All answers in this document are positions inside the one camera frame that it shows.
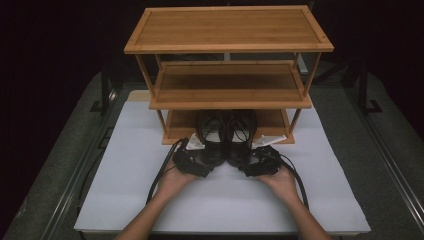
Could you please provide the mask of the black leather dress shoe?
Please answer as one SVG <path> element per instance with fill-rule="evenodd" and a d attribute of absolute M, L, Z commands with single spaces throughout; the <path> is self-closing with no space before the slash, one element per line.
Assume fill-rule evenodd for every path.
<path fill-rule="evenodd" d="M 221 165 L 227 158 L 227 119 L 222 110 L 200 110 L 196 119 L 196 130 L 202 144 L 201 161 L 213 167 Z"/>
<path fill-rule="evenodd" d="M 248 163 L 256 129 L 257 120 L 254 110 L 232 111 L 227 122 L 228 162 L 230 165 L 243 168 Z"/>

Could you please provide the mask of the metal rail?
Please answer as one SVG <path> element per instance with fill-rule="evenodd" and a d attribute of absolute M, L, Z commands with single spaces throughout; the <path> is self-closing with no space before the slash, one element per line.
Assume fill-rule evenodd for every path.
<path fill-rule="evenodd" d="M 98 88 L 89 86 L 84 92 L 40 172 L 40 193 L 46 202 L 40 214 L 45 223 L 37 240 L 81 240 L 74 229 L 79 209 L 133 89 L 132 85 L 112 89 L 104 113 L 92 108 L 100 99 Z"/>
<path fill-rule="evenodd" d="M 364 125 L 368 135 L 371 137 L 374 145 L 378 149 L 379 156 L 382 159 L 389 176 L 392 178 L 392 181 L 408 208 L 410 215 L 413 217 L 415 224 L 424 236 L 424 205 L 421 203 L 421 200 L 417 197 L 405 176 L 399 169 L 390 149 L 387 147 L 382 136 L 378 133 L 375 125 L 369 118 L 369 114 L 360 107 L 360 102 L 355 97 L 354 92 L 352 90 L 345 89 L 345 94 L 354 106 L 356 114 L 359 116 L 359 119 Z"/>

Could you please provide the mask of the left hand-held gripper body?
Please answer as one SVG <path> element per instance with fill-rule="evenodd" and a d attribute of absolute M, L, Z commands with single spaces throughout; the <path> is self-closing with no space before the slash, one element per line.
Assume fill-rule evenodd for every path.
<path fill-rule="evenodd" d="M 200 176 L 201 161 L 200 154 L 205 149 L 205 145 L 200 141 L 195 133 L 190 137 L 178 140 L 174 146 L 172 160 L 181 173 Z"/>

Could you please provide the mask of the wooden three-tier shoe rack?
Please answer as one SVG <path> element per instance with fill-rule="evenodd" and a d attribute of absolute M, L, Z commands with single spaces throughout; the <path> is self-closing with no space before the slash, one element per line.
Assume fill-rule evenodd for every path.
<path fill-rule="evenodd" d="M 163 143 L 191 136 L 200 110 L 253 109 L 257 138 L 291 144 L 312 106 L 299 58 L 333 49 L 309 8 L 289 5 L 148 8 L 124 51 L 156 59 L 145 82 Z"/>

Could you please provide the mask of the person's right hand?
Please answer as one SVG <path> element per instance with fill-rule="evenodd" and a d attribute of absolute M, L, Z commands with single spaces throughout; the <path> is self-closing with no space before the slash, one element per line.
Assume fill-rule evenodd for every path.
<path fill-rule="evenodd" d="M 267 185 L 284 204 L 300 201 L 295 178 L 287 168 L 281 167 L 274 175 L 261 175 L 257 179 Z"/>

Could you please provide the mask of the black metal stand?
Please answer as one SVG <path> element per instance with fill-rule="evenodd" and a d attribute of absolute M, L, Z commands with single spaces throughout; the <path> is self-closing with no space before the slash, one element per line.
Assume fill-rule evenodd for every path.
<path fill-rule="evenodd" d="M 382 109 L 376 100 L 367 99 L 368 70 L 366 62 L 361 59 L 359 62 L 359 90 L 358 105 L 364 115 L 370 113 L 381 113 Z"/>
<path fill-rule="evenodd" d="M 99 112 L 104 116 L 110 106 L 110 93 L 111 93 L 111 64 L 105 64 L 100 71 L 100 85 L 101 85 L 101 99 L 93 103 L 90 111 Z"/>

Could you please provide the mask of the white table sheet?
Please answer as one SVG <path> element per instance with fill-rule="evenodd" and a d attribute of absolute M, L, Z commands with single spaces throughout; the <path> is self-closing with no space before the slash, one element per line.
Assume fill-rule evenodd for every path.
<path fill-rule="evenodd" d="M 365 233 L 370 227 L 355 199 L 315 109 L 300 115 L 292 144 L 275 148 L 298 171 L 309 209 L 334 235 Z M 124 228 L 144 207 L 169 149 L 147 102 L 128 99 L 75 223 L 85 233 Z M 290 234 L 296 227 L 286 207 L 261 182 L 229 164 L 188 185 L 154 227 L 157 233 Z"/>

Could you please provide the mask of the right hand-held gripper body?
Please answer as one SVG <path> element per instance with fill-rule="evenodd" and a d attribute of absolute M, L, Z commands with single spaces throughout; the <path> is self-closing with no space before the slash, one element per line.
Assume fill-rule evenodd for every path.
<path fill-rule="evenodd" d="M 252 144 L 249 163 L 254 170 L 253 176 L 274 175 L 282 165 L 280 153 L 272 147 L 272 144 L 282 140 L 281 136 L 265 136 L 262 135 Z"/>

